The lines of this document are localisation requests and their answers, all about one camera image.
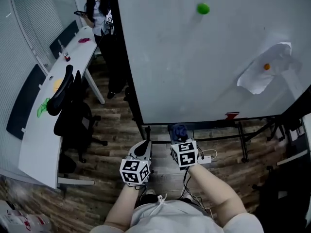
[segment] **green object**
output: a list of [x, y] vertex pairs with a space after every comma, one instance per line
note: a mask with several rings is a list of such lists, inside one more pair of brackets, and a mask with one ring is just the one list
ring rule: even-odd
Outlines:
[[206, 15], [209, 12], [209, 6], [206, 3], [199, 3], [197, 11], [202, 15]]
[[37, 109], [37, 118], [39, 118], [42, 114], [42, 112], [47, 111], [47, 102], [50, 100], [50, 98], [47, 98], [43, 101], [43, 103], [39, 106]]

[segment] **woman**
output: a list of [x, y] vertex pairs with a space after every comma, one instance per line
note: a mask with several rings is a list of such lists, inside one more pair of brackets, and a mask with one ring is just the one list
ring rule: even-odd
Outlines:
[[229, 185], [200, 164], [191, 166], [189, 173], [215, 205], [219, 225], [191, 202], [190, 194], [186, 199], [166, 202], [162, 196], [147, 192], [134, 209], [138, 189], [125, 185], [104, 225], [91, 233], [263, 233], [258, 219], [247, 213]]
[[106, 22], [110, 11], [109, 0], [86, 0], [85, 12], [82, 16], [88, 26], [93, 29], [97, 46], [101, 50], [109, 70], [108, 99], [122, 91], [126, 84], [121, 61], [117, 58], [117, 41], [112, 32], [111, 24]]

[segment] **white shirt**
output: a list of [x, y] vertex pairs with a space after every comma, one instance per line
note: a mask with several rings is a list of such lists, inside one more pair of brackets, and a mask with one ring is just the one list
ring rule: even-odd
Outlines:
[[98, 36], [102, 36], [102, 31], [104, 34], [109, 33], [109, 25], [105, 24], [106, 17], [99, 10], [100, 4], [101, 4], [100, 0], [95, 0], [94, 13], [93, 13], [94, 19], [93, 34]]
[[[101, 225], [90, 233], [123, 233]], [[195, 207], [178, 200], [145, 204], [135, 209], [131, 228], [126, 233], [263, 233], [259, 220], [252, 214], [233, 217], [221, 228]]]

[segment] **black pants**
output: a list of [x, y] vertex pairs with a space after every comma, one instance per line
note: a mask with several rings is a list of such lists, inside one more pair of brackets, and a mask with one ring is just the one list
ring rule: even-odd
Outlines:
[[[178, 199], [178, 200], [191, 204], [191, 205], [198, 206], [197, 204], [193, 203], [190, 199]], [[140, 201], [136, 204], [136, 207], [139, 207], [143, 204], [150, 204], [150, 203], [157, 203], [157, 195], [147, 194], [147, 195], [142, 196]]]
[[95, 42], [99, 47], [109, 71], [109, 86], [111, 92], [119, 93], [126, 84], [126, 75], [122, 59], [118, 58], [118, 44], [115, 35], [94, 35]]

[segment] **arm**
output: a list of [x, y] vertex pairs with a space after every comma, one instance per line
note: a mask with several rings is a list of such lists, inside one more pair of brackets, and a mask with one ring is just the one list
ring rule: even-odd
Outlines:
[[238, 194], [203, 166], [200, 164], [191, 166], [189, 172], [212, 203], [216, 205], [217, 217], [221, 226], [224, 226], [234, 216], [246, 213]]
[[125, 185], [116, 203], [109, 211], [104, 225], [126, 231], [130, 228], [138, 190], [135, 187]]
[[83, 19], [84, 19], [84, 21], [86, 21], [86, 24], [89, 26], [89, 27], [91, 27], [91, 28], [94, 28], [94, 22], [92, 22], [90, 19], [88, 19], [88, 17], [87, 17], [87, 15], [83, 15], [83, 16], [81, 16]]

